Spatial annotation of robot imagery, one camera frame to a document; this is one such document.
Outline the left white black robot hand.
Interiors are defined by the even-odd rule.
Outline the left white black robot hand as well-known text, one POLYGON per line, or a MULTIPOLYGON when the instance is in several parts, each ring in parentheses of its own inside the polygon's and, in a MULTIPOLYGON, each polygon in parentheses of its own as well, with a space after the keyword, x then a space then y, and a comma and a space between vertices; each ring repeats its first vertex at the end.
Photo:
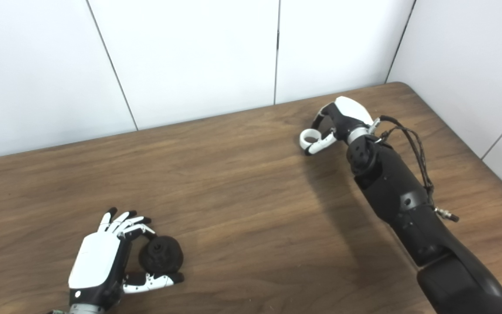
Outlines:
POLYGON ((68 277, 72 314, 105 314, 126 294, 185 281, 179 242, 158 235, 149 217, 117 212, 115 207, 108 209, 97 230, 82 240, 68 277))

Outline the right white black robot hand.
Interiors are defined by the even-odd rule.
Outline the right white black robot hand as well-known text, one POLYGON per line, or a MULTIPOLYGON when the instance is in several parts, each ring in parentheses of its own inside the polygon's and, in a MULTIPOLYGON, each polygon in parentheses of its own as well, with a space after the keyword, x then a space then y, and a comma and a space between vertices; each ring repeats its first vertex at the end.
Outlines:
POLYGON ((337 141, 350 145, 359 137, 372 135, 375 128, 375 120, 363 105, 351 98, 337 97, 318 111, 309 129, 299 134, 299 145, 306 156, 311 156, 337 141), (321 133, 324 119, 330 119, 333 127, 321 133))

